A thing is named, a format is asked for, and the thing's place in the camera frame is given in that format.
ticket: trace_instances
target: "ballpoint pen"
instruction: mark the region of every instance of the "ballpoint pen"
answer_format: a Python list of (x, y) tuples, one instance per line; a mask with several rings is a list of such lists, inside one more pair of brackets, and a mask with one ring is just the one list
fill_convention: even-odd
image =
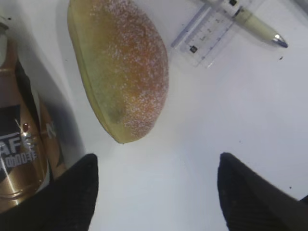
[(237, 0), (207, 0), (212, 5), (220, 4), (224, 13), (230, 16), (238, 25), (264, 41), (273, 42), (284, 48), (288, 47), (283, 37), (268, 24), (257, 18), (243, 7)]

